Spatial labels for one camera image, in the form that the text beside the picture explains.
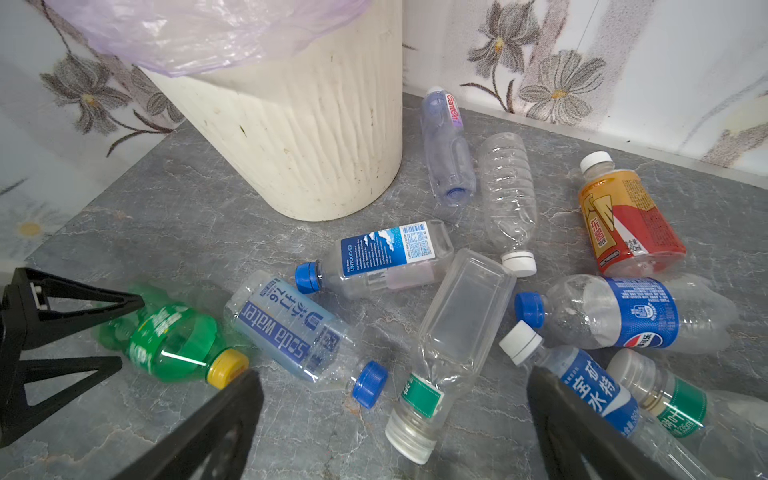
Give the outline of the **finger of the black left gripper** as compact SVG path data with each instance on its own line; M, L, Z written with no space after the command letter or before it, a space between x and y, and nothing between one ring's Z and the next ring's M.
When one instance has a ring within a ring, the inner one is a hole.
M144 306L138 294L18 267L1 296L1 342L36 349Z
M1 369L1 446L120 371L118 356L19 360Z

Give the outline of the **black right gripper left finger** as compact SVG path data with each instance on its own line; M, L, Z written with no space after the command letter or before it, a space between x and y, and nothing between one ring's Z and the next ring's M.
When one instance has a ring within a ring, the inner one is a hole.
M259 374L247 370L118 479L239 479L264 404Z

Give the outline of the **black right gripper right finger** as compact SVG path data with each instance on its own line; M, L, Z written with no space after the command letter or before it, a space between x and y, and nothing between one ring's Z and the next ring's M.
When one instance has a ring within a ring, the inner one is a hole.
M527 399L551 479L675 479L676 465L642 443L643 417L625 437L553 372L533 367Z

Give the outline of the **green soda bottle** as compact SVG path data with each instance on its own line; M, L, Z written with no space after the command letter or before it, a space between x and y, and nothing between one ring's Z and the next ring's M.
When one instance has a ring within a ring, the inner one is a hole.
M105 349L164 383L204 381L221 390L249 369L249 357L221 320L149 283L134 282L128 291L144 306L91 330Z

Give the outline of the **soda water blue label bottle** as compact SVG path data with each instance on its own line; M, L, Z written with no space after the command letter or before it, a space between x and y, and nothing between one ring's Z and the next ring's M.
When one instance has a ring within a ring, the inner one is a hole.
M362 330L264 270L224 307L230 326L314 393L342 391L375 406L388 370L364 349Z

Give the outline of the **Pepsi blue label bottle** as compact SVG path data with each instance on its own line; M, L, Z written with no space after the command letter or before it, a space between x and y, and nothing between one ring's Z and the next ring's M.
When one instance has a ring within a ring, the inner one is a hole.
M740 323L733 301L693 274L606 278L578 274L544 294L521 292L518 320L547 338L584 350L609 347L710 354L731 344Z

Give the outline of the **untouched water blue label bottle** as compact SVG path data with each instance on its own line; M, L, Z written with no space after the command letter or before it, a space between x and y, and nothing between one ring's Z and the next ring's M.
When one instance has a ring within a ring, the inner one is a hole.
M433 219L340 239L317 260L298 265L304 294L349 300L439 283L455 255L443 221Z

